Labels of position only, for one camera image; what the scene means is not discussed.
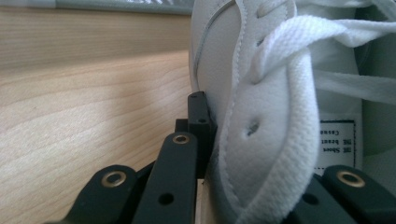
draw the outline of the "white sneaker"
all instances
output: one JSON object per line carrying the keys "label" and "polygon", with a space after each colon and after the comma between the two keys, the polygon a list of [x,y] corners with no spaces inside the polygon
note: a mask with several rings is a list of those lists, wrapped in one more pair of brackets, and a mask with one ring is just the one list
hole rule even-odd
{"label": "white sneaker", "polygon": [[[203,223],[280,222],[303,194],[319,152],[326,159],[318,171],[361,166],[361,99],[396,105],[396,81],[350,75],[358,70],[349,48],[395,33],[396,23],[340,19],[372,3],[396,19],[385,10],[396,8],[391,0],[195,1],[191,85],[206,92],[218,124]],[[320,119],[352,125],[320,128]],[[325,131],[344,136],[325,143],[320,131],[322,140]],[[334,147],[345,155],[324,150]]]}

